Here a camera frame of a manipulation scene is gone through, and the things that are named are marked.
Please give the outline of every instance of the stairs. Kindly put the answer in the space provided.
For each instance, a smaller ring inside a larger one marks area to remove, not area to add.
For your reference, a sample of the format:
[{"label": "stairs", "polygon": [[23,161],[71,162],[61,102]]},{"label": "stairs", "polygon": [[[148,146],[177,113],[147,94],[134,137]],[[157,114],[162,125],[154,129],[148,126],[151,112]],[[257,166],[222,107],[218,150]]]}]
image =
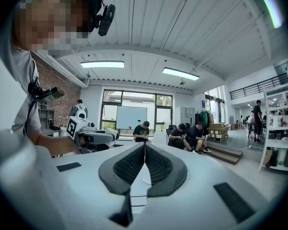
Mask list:
[{"label": "stairs", "polygon": [[211,146],[208,148],[211,149],[212,152],[205,152],[205,154],[233,165],[235,165],[242,156],[242,152],[237,150]]}]

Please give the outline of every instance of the gray t-shirt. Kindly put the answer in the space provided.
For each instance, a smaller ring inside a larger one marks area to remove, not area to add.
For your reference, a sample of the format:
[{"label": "gray t-shirt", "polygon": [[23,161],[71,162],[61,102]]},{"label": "gray t-shirt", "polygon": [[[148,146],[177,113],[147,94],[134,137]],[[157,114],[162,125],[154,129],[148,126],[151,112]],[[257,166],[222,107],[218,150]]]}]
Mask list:
[{"label": "gray t-shirt", "polygon": [[[35,63],[31,57],[30,51],[20,51],[15,49],[12,45],[12,18],[13,16],[7,18],[6,23],[0,31],[0,57],[5,63],[10,74],[27,93],[27,98],[21,106],[11,128],[16,134],[26,136],[24,125],[27,120],[29,105],[33,101],[31,95],[28,93],[28,84],[35,81],[37,69],[34,65]],[[28,116],[28,135],[39,130],[40,127],[41,124],[38,114],[38,105],[36,103]]]}]

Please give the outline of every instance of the whiteboard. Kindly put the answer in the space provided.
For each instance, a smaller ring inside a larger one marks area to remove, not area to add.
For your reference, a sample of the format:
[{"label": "whiteboard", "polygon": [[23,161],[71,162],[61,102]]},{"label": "whiteboard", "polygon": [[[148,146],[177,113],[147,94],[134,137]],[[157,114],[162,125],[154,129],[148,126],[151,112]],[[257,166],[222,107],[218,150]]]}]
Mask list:
[{"label": "whiteboard", "polygon": [[134,129],[147,120],[147,108],[134,106],[118,106],[116,129]]}]

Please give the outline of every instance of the head-mounted camera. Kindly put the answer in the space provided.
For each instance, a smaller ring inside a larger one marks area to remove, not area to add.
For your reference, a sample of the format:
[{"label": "head-mounted camera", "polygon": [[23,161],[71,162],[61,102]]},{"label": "head-mounted camera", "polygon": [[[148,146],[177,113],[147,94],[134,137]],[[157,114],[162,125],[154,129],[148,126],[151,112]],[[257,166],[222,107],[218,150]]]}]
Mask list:
[{"label": "head-mounted camera", "polygon": [[[115,6],[113,4],[105,5],[103,0],[84,0],[88,4],[89,19],[88,24],[82,27],[83,32],[91,33],[94,28],[98,29],[100,36],[105,36],[110,28],[115,14]],[[104,7],[103,14],[97,14]]]}]

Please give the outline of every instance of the ceiling light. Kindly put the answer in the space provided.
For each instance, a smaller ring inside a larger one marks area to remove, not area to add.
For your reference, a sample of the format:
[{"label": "ceiling light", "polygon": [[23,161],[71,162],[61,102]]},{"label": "ceiling light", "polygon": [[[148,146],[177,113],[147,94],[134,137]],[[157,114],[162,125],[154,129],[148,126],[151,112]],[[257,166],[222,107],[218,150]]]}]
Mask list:
[{"label": "ceiling light", "polygon": [[113,61],[113,60],[105,60],[105,61],[85,61],[80,63],[83,68],[124,68],[123,61]]},{"label": "ceiling light", "polygon": [[270,17],[272,19],[274,28],[278,28],[282,25],[280,11],[273,0],[263,0],[267,6]]},{"label": "ceiling light", "polygon": [[167,67],[165,67],[163,69],[162,73],[174,75],[174,76],[177,76],[177,77],[182,77],[182,78],[185,78],[185,79],[191,79],[191,80],[194,80],[194,81],[199,79],[199,76],[196,76],[196,75],[184,72],[184,71],[179,71],[179,70],[167,68]]}]

